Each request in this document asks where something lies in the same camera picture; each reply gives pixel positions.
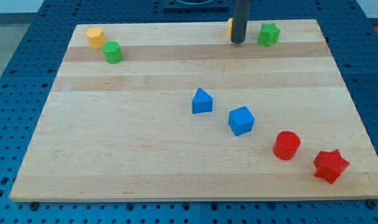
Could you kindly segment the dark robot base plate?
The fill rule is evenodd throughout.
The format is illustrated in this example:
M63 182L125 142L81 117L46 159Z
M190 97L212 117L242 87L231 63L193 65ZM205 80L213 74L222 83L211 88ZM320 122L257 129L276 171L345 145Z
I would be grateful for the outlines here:
M198 9L229 9L228 0L163 0L164 11L198 10Z

